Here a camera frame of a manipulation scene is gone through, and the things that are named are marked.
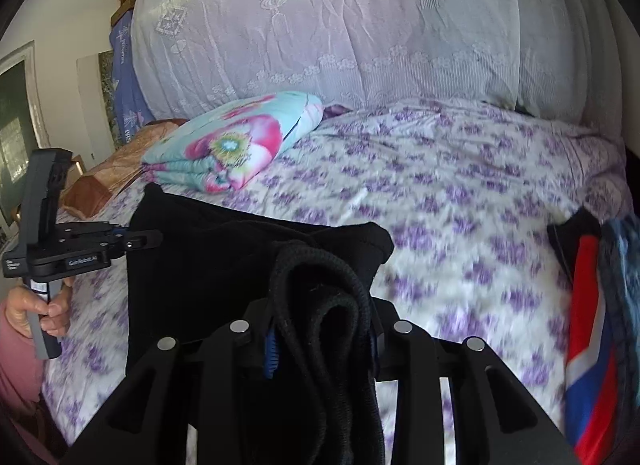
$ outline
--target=silver screw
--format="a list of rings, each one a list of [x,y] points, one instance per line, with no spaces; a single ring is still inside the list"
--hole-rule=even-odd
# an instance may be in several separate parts
[[[245,320],[235,320],[229,326],[233,333],[244,333],[249,329],[249,323]]]
[[[482,351],[484,349],[484,341],[479,337],[470,337],[466,340],[466,346],[473,351]]]
[[[398,333],[411,333],[413,328],[412,324],[407,320],[399,320],[394,324],[394,330]]]
[[[162,337],[158,341],[158,349],[162,351],[172,350],[175,347],[175,339],[173,337]]]

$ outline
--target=folded black fabric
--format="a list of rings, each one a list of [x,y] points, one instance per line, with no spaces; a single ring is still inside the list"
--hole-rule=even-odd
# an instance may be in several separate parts
[[[155,184],[129,227],[164,239],[127,254],[127,370],[159,338],[203,339],[269,297],[278,367],[238,384],[250,463],[384,463],[369,337],[369,288],[393,251],[384,229],[272,220]]]
[[[584,207],[562,224],[551,223],[546,227],[549,242],[569,282],[574,282],[575,259],[582,236],[600,238],[598,219]]]

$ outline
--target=brown fabric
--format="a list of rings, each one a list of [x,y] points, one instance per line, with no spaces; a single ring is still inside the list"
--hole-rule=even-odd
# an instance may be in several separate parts
[[[140,158],[158,140],[169,135],[186,119],[149,122],[125,146],[84,173],[60,197],[60,206],[81,220],[91,219],[121,191],[139,177]]]

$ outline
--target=pink sleeve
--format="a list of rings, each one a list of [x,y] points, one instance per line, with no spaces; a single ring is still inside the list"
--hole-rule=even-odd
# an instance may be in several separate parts
[[[33,341],[15,331],[0,303],[0,401],[13,416],[35,413],[44,365],[35,357]]]

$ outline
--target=bed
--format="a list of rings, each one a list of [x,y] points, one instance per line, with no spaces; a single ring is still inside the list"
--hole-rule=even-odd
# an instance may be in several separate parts
[[[632,210],[604,0],[136,0],[131,33],[157,119],[284,89],[350,110],[240,191],[165,191],[280,219],[379,223],[396,250],[372,294],[434,336],[486,339],[562,428],[570,288],[545,228],[583,204],[600,220]],[[126,224],[143,187],[95,219]],[[44,384],[70,443],[124,377],[127,321],[124,259],[78,277]],[[387,447],[394,387],[378,387]]]

